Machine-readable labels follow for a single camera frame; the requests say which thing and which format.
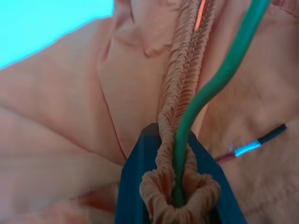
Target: red wire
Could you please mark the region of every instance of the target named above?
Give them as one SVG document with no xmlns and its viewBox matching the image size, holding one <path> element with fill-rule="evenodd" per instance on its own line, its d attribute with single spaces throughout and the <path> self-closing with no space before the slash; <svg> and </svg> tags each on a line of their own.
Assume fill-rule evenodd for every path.
<svg viewBox="0 0 299 224">
<path fill-rule="evenodd" d="M 234 152 L 230 152 L 230 153 L 226 153 L 225 155 L 222 155 L 222 156 L 217 157 L 215 160 L 216 160 L 218 163 L 222 163 L 222 162 L 231 160 L 231 159 L 233 159 L 233 158 L 235 158 L 235 153 L 234 153 Z"/>
</svg>

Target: peach fabric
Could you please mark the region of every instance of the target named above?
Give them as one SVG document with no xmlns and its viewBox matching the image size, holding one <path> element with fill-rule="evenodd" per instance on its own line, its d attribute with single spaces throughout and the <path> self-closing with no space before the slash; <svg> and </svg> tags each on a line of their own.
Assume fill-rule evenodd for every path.
<svg viewBox="0 0 299 224">
<path fill-rule="evenodd" d="M 188 29 L 194 29 L 198 8 L 182 7 L 184 2 L 116 0 L 112 18 L 94 21 L 0 71 L 1 224 L 114 222 L 121 167 L 141 130 L 158 121 L 172 96 L 172 111 L 159 115 L 159 125 L 163 114 L 174 118 L 165 129 L 170 148 L 185 109 L 182 96 L 190 100 L 215 74 L 250 4 L 216 0 L 206 47 L 188 48 L 191 44 L 175 41 L 183 40 L 177 23 L 191 10 Z M 230 143 L 238 147 L 282 122 L 288 126 L 260 150 L 223 164 L 249 224 L 296 223 L 299 218 L 298 16 L 297 0 L 272 2 L 235 78 L 192 127 L 205 148 L 218 156 Z M 195 41 L 199 31 L 186 32 L 184 38 Z M 197 69 L 186 73 L 188 79 L 182 77 L 185 68 L 178 71 L 176 86 L 171 75 L 181 68 L 180 45 L 186 55 L 197 49 L 203 57 L 202 63 L 196 58 Z M 183 84 L 184 79 L 192 80 L 191 85 Z M 173 86 L 186 94 L 171 91 Z M 195 159 L 190 150 L 187 156 Z M 207 196 L 219 192 L 210 176 L 194 172 L 190 160 L 184 187 L 192 206 L 185 212 L 191 217 L 197 203 L 193 200 L 201 203 L 196 197 L 201 192 L 210 203 L 193 217 L 199 221 L 213 205 Z M 170 175 L 159 177 L 171 183 L 169 192 L 173 171 L 168 165 Z M 161 204 L 169 208 L 165 199 Z M 157 210 L 161 204 L 154 205 L 153 214 L 176 213 L 171 207 L 168 213 Z"/>
</svg>

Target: green insulated wire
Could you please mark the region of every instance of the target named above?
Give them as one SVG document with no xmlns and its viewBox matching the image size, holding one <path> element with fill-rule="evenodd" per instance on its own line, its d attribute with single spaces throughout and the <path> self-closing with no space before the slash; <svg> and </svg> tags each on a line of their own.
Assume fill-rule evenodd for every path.
<svg viewBox="0 0 299 224">
<path fill-rule="evenodd" d="M 188 136 L 197 115 L 201 109 L 217 94 L 234 76 L 245 53 L 253 39 L 270 0 L 252 0 L 239 32 L 233 42 L 227 57 L 215 76 L 199 91 L 191 101 L 182 117 L 175 139 L 173 166 L 176 173 L 176 186 L 172 192 L 173 205 L 180 208 L 185 204 L 182 178 L 185 165 L 185 153 Z"/>
</svg>

